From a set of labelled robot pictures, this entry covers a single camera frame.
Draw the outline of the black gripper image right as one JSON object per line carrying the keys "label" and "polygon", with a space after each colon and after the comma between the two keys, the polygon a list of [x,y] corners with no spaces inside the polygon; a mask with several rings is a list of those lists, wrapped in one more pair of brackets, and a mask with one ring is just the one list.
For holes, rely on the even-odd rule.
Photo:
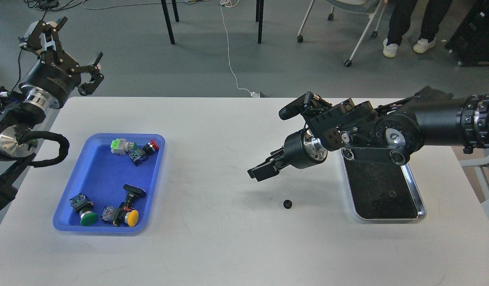
{"label": "black gripper image right", "polygon": [[284,146],[270,153],[265,161],[247,171],[252,179],[263,181],[280,174],[287,165],[304,169],[326,161],[328,151],[309,129],[287,136]]}

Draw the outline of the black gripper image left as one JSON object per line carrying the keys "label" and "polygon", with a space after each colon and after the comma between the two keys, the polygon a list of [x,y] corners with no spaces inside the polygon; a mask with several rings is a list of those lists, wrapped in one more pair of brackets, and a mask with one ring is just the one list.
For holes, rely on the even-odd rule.
{"label": "black gripper image left", "polygon": [[[76,65],[76,61],[62,48],[58,34],[67,21],[67,17],[58,21],[36,21],[19,38],[21,50],[37,56],[36,63],[19,84],[19,89],[24,94],[33,88],[42,89],[55,99],[56,104],[50,105],[52,109],[63,108],[75,87],[81,96],[92,95],[104,79],[99,65],[102,52],[99,52],[93,64],[73,67],[72,75],[58,67]],[[88,83],[81,83],[81,76],[75,75],[82,73],[91,76]]]}

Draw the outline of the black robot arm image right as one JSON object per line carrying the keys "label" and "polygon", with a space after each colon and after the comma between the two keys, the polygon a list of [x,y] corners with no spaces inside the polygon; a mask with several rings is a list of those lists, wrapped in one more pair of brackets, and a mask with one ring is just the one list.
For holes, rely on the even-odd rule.
{"label": "black robot arm image right", "polygon": [[331,104],[306,92],[282,108],[282,120],[301,115],[304,127],[248,170],[252,179],[274,177],[291,165],[304,169],[323,163],[330,151],[344,159],[405,165],[425,145],[460,145],[465,154],[489,149],[489,93],[454,98],[429,86],[405,99],[374,108],[352,99]]}

